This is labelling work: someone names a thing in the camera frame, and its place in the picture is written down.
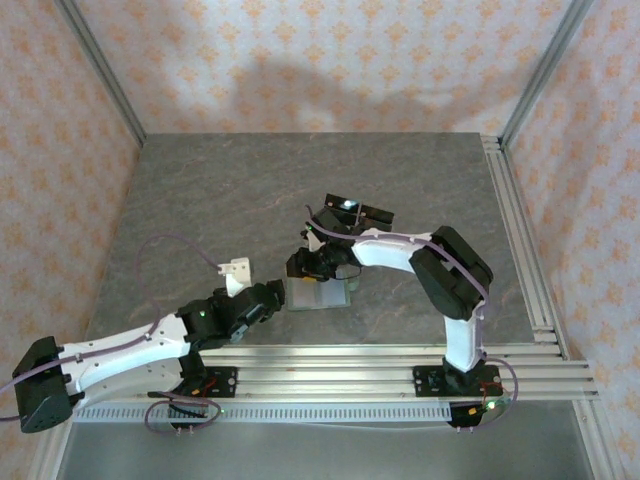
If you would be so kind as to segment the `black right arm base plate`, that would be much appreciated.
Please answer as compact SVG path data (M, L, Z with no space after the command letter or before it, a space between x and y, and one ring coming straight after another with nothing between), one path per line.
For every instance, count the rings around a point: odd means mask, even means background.
M444 365L415 366L412 374L417 397L501 396L504 393L502 383L497 381L499 369L493 365L478 364L465 373Z

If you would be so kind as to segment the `clear acrylic card stand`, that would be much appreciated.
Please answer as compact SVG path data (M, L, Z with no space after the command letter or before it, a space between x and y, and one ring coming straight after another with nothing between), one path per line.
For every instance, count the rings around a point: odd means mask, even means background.
M334 227L340 233L359 235L370 228L390 232L394 214L359 200L327 194L324 206L315 214L315 218L327 229Z

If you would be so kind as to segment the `olive green card holder wallet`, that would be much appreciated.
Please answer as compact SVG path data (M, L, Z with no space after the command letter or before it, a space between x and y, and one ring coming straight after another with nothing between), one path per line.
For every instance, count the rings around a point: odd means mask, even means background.
M286 281L286 305L290 311L324 310L344 308L351 305L351 293L359 286L359 276L346 277L339 271L338 279L318 282L317 306L312 309L291 309L288 305L288 281Z

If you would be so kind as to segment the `black base electronics box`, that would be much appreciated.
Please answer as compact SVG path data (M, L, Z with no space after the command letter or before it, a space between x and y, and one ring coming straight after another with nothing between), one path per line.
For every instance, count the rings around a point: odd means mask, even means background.
M177 401L169 402L167 413L170 426L174 430L194 429L206 423L210 418L207 406Z
M448 424L456 432L476 432L493 426L507 414L511 406L512 401L508 398L453 402L450 404L451 419Z

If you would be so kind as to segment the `brushed metal lower panel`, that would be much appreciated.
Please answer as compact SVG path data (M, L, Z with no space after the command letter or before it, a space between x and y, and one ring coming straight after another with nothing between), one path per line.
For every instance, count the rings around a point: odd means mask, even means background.
M194 435L80 424L57 480L594 480L574 434L506 425L471 435L218 424Z

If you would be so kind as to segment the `aluminium frame leg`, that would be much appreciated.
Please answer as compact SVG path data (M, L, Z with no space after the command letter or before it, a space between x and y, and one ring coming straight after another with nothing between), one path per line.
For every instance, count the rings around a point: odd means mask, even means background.
M27 480L57 480L73 426L73 417L42 433Z
M616 470L609 451L608 435L600 420L599 402L574 400L573 410L594 480L615 480Z

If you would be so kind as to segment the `aluminium rail mounting frame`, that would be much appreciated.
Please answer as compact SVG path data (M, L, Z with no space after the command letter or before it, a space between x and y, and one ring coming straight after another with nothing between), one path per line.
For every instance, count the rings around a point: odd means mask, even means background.
M201 354L207 366L237 367L236 399L247 401L413 401L412 370L439 365L445 349L424 345L227 346ZM521 400L578 400L597 394L584 361L555 344L489 350L503 386Z

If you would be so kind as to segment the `aluminium corner post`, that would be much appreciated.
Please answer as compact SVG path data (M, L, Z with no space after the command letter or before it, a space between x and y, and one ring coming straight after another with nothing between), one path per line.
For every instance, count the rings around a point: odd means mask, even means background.
M85 57L103 84L129 133L137 145L143 147L147 133L76 0L53 0L53 3L76 37Z
M502 151L509 149L513 144L593 3L594 0L571 0L569 3L549 44L533 69L502 134L498 137L498 144Z

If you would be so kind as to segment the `aluminium side rail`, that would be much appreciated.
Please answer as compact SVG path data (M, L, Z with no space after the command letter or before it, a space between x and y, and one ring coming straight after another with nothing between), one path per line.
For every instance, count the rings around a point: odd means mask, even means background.
M537 343L555 344L564 360L572 358L556 304L543 272L511 159L495 136L481 137L488 169L506 227L515 268Z

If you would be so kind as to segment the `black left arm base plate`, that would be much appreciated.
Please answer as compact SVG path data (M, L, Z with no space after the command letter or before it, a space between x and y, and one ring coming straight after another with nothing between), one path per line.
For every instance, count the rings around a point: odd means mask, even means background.
M183 379L170 393L194 398L234 398L239 369L228 366L206 366L204 371Z

